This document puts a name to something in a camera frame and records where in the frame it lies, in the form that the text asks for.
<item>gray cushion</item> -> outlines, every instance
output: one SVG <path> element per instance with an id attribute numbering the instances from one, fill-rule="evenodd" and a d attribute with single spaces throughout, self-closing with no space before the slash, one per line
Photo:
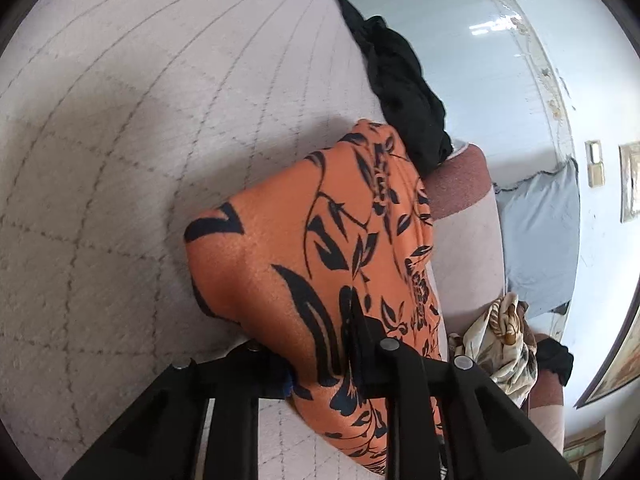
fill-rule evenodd
<path id="1" fill-rule="evenodd" d="M 507 290 L 529 303 L 529 318 L 570 301 L 580 237 L 575 161 L 495 193 Z"/>

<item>carpet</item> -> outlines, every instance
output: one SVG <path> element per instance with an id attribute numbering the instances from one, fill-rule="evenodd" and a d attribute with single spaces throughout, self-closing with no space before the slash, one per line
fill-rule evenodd
<path id="1" fill-rule="evenodd" d="M 56 480 L 176 357 L 199 211 L 383 121 L 334 0 L 39 0 L 0 57 L 0 417 Z M 366 478 L 282 402 L 260 478 Z"/>

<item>black leaf pattern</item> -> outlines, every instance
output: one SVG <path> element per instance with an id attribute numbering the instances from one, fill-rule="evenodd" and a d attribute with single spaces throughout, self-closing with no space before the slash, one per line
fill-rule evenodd
<path id="1" fill-rule="evenodd" d="M 362 406 L 363 401 L 356 387 L 351 382 L 351 367 L 347 366 L 347 371 L 342 378 L 342 384 L 329 402 L 332 410 L 340 412 L 342 416 L 353 415 L 356 407 Z"/>
<path id="2" fill-rule="evenodd" d="M 362 449 L 357 449 L 353 453 L 349 453 L 349 456 L 352 457 L 352 458 L 356 458 L 356 457 L 359 457 L 359 456 L 363 456 L 366 452 L 367 452 L 367 448 L 364 447 Z"/>
<path id="3" fill-rule="evenodd" d="M 385 205 L 382 202 L 374 202 L 373 211 L 376 212 L 376 215 L 380 216 L 385 212 Z"/>
<path id="4" fill-rule="evenodd" d="M 184 231 L 184 241 L 189 243 L 200 237 L 214 233 L 244 234 L 242 222 L 231 202 L 225 202 L 218 209 L 223 214 L 222 218 L 198 218 L 191 222 Z"/>
<path id="5" fill-rule="evenodd" d="M 369 465 L 367 465 L 367 469 L 372 473 L 384 476 L 386 472 L 386 458 L 382 458 L 377 462 L 370 463 Z"/>
<path id="6" fill-rule="evenodd" d="M 369 143 L 367 137 L 365 137 L 363 134 L 354 132 L 346 134 L 338 142 L 350 142 L 351 144 L 355 144 L 356 146 L 366 146 Z"/>
<path id="7" fill-rule="evenodd" d="M 305 157 L 305 160 L 310 160 L 318 168 L 321 168 L 322 172 L 324 173 L 324 170 L 326 169 L 326 159 L 324 158 L 323 152 L 311 152 Z"/>
<path id="8" fill-rule="evenodd" d="M 383 174 L 386 174 L 386 176 L 388 177 L 389 176 L 388 163 L 385 160 L 386 153 L 382 144 L 379 144 L 376 142 L 373 145 L 373 152 L 374 152 L 375 173 L 377 173 L 378 176 L 382 176 Z"/>
<path id="9" fill-rule="evenodd" d="M 345 239 L 348 239 L 347 231 L 344 228 L 344 222 L 342 221 L 342 217 L 340 216 L 340 208 L 343 205 L 344 204 L 337 204 L 333 200 L 329 200 L 329 214 L 331 215 L 331 218 L 334 219 L 334 223 L 336 224 L 338 229 L 340 229 L 342 236 L 344 236 Z"/>
<path id="10" fill-rule="evenodd" d="M 358 169 L 360 170 L 360 174 L 362 175 L 362 179 L 367 184 L 369 189 L 373 190 L 373 173 L 371 168 L 367 164 L 367 161 L 364 160 L 362 155 L 360 155 L 357 151 L 353 150 L 356 155 L 356 162 L 358 163 Z"/>
<path id="11" fill-rule="evenodd" d="M 411 215 L 402 215 L 398 219 L 398 227 L 396 228 L 396 234 L 400 236 L 402 233 L 404 233 L 408 229 L 409 225 L 411 225 Z"/>
<path id="12" fill-rule="evenodd" d="M 293 384 L 293 392 L 301 399 L 314 400 L 313 396 L 311 395 L 311 392 L 307 390 L 304 386 L 300 386 L 300 384 L 297 384 L 297 383 Z"/>
<path id="13" fill-rule="evenodd" d="M 382 323 L 385 324 L 388 330 L 396 328 L 396 313 L 388 306 L 385 298 L 382 298 Z"/>
<path id="14" fill-rule="evenodd" d="M 400 266 L 398 265 L 398 260 L 396 259 L 396 254 L 394 253 L 394 266 L 396 267 L 396 271 L 402 278 L 402 280 L 406 283 L 406 275 L 400 271 Z"/>
<path id="15" fill-rule="evenodd" d="M 428 204 L 429 198 L 427 197 L 427 192 L 423 187 L 418 188 L 418 204 Z"/>
<path id="16" fill-rule="evenodd" d="M 369 410 L 366 410 L 365 412 L 362 412 L 360 414 L 360 416 L 358 417 L 358 420 L 356 420 L 352 426 L 364 426 L 365 424 L 369 424 L 371 422 L 371 412 Z"/>
<path id="17" fill-rule="evenodd" d="M 351 277 L 355 278 L 358 270 L 360 269 L 360 262 L 362 261 L 362 251 L 364 250 L 362 246 L 362 238 L 358 235 L 358 241 L 356 242 L 356 247 L 353 250 L 353 258 L 351 260 Z"/>
<path id="18" fill-rule="evenodd" d="M 395 145 L 396 145 L 396 140 L 394 139 L 394 136 L 388 136 L 385 141 L 386 152 L 393 153 Z"/>
<path id="19" fill-rule="evenodd" d="M 411 256 L 424 256 L 429 251 L 431 251 L 431 246 L 421 245 L 413 253 L 411 253 Z"/>
<path id="20" fill-rule="evenodd" d="M 364 253 L 362 255 L 362 263 L 360 264 L 361 268 L 366 266 L 371 261 L 377 244 L 378 233 L 369 233 L 369 235 L 367 235 L 367 243 L 364 247 Z"/>
<path id="21" fill-rule="evenodd" d="M 353 294 L 358 295 L 358 291 L 355 288 L 351 288 L 349 285 L 343 285 L 340 288 L 338 294 L 338 305 L 340 306 L 340 317 L 344 322 L 348 322 L 351 319 L 351 298 Z"/>
<path id="22" fill-rule="evenodd" d="M 389 188 L 389 198 L 391 199 L 391 202 L 393 202 L 394 204 L 400 203 L 400 199 L 398 198 L 398 193 L 396 193 L 395 190 L 391 188 Z"/>
<path id="23" fill-rule="evenodd" d="M 327 269 L 349 270 L 347 260 L 344 259 L 344 255 L 342 254 L 340 247 L 338 247 L 338 244 L 335 243 L 334 239 L 328 235 L 324 228 L 324 224 L 322 223 L 322 219 L 318 215 L 314 216 L 312 221 L 309 222 L 307 230 L 316 233 L 326 245 L 326 248 L 324 248 L 318 242 L 315 242 L 318 255 Z"/>
<path id="24" fill-rule="evenodd" d="M 305 322 L 306 327 L 314 338 L 318 383 L 322 386 L 336 385 L 338 379 L 334 374 L 339 375 L 342 371 L 342 366 L 340 364 L 334 324 L 324 304 L 318 298 L 313 287 L 302 276 L 287 269 L 287 267 L 280 265 L 272 265 L 271 267 L 287 283 L 298 315 Z"/>
<path id="25" fill-rule="evenodd" d="M 373 435 L 376 438 L 380 438 L 381 436 L 386 434 L 386 424 L 382 418 L 382 413 L 380 413 L 380 410 L 374 410 L 374 413 L 374 419 L 376 421 L 376 431 L 373 433 Z"/>
<path id="26" fill-rule="evenodd" d="M 391 225 L 389 222 L 389 215 L 385 215 L 385 231 L 386 231 L 386 236 L 389 238 L 389 243 L 391 242 Z"/>
<path id="27" fill-rule="evenodd" d="M 204 298 L 202 297 L 202 294 L 198 290 L 198 287 L 196 286 L 196 282 L 193 281 L 193 278 L 191 279 L 191 288 L 193 289 L 193 296 L 196 300 L 196 304 L 200 307 L 200 310 L 204 313 L 204 315 L 207 317 L 217 317 L 211 311 L 207 302 L 204 301 Z"/>

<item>framed picture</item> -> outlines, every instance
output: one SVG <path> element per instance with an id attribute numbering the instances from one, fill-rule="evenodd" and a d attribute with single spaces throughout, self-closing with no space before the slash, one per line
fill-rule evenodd
<path id="1" fill-rule="evenodd" d="M 629 222 L 640 216 L 640 142 L 620 146 L 622 218 Z"/>
<path id="2" fill-rule="evenodd" d="M 564 446 L 562 455 L 581 480 L 598 480 L 602 466 L 604 435 L 595 435 L 573 440 Z"/>
<path id="3" fill-rule="evenodd" d="M 608 396 L 640 377 L 640 281 L 615 343 L 576 408 Z"/>

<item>black ruffled garment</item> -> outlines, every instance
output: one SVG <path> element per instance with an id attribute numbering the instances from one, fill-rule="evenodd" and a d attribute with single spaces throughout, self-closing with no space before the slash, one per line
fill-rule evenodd
<path id="1" fill-rule="evenodd" d="M 558 375 L 558 380 L 562 386 L 566 386 L 574 369 L 574 355 L 569 349 L 560 344 L 555 339 L 547 337 L 538 341 L 538 351 L 536 352 L 538 370 L 550 370 Z"/>
<path id="2" fill-rule="evenodd" d="M 371 90 L 386 122 L 400 135 L 420 176 L 435 170 L 453 151 L 444 130 L 442 101 L 422 78 L 409 42 L 381 16 L 365 20 L 348 0 L 337 0 L 342 16 L 367 62 Z"/>

